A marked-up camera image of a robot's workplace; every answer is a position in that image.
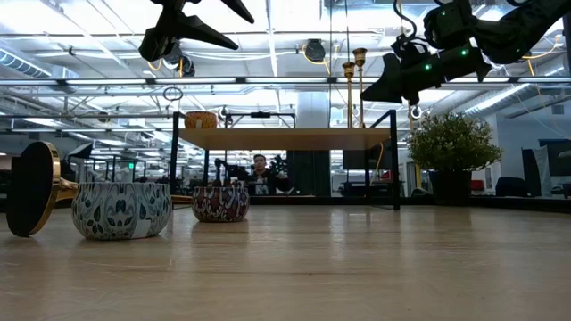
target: table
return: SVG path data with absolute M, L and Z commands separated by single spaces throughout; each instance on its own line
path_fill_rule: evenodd
M 391 140 L 393 177 L 399 176 L 398 144 L 396 130 L 396 110 L 390 110 L 370 128 L 216 128 L 183 129 L 180 119 L 184 115 L 175 111 L 172 118 L 172 147 L 170 151 L 170 189 L 174 194 L 176 186 L 176 164 L 178 139 L 203 148 L 205 153 L 203 184 L 208 182 L 209 150 L 260 150 L 281 149 L 289 151 L 352 150 L 365 153 L 364 203 L 371 204 L 370 175 L 368 156 L 375 145 Z M 377 128 L 383 120 L 389 119 L 389 128 Z M 393 191 L 399 191 L 398 180 L 393 183 Z M 393 209 L 400 208 L 400 194 L 393 193 Z

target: person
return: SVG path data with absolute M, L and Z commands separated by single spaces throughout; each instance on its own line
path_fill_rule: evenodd
M 246 183 L 250 195 L 275 195 L 277 189 L 286 191 L 289 179 L 284 174 L 275 175 L 266 168 L 266 156 L 256 154 L 253 157 L 253 173 Z

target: black plant pot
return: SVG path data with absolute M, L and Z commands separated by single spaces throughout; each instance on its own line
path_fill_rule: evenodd
M 436 205 L 467 206 L 471 180 L 471 171 L 430 172 Z

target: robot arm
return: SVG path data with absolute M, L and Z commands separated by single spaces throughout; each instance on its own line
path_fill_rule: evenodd
M 395 53 L 383 57 L 385 72 L 361 94 L 365 101 L 410 104 L 419 102 L 418 92 L 476 73 L 478 81 L 490 72 L 482 54 L 492 62 L 512 63 L 524 57 L 550 26 L 571 10 L 571 0 L 531 0 L 520 4 L 499 21 L 480 21 L 468 0 L 454 0 L 433 9 L 425 17 L 426 41 L 441 49 L 436 54 L 420 52 L 416 35 L 400 36 Z M 474 38 L 478 47 L 470 44 Z

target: brass candlestick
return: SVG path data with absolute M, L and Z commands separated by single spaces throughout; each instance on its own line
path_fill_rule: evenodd
M 353 50 L 355 56 L 355 64 L 359 67 L 359 95 L 363 94 L 363 66 L 367 61 L 367 49 L 358 48 Z M 363 107 L 363 100 L 360 99 L 360 126 L 365 127 L 365 108 Z
M 353 128 L 353 108 L 352 108 L 352 78 L 355 74 L 355 63 L 346 62 L 343 64 L 345 76 L 347 77 L 347 86 L 349 87 L 349 95 L 347 100 L 347 128 Z

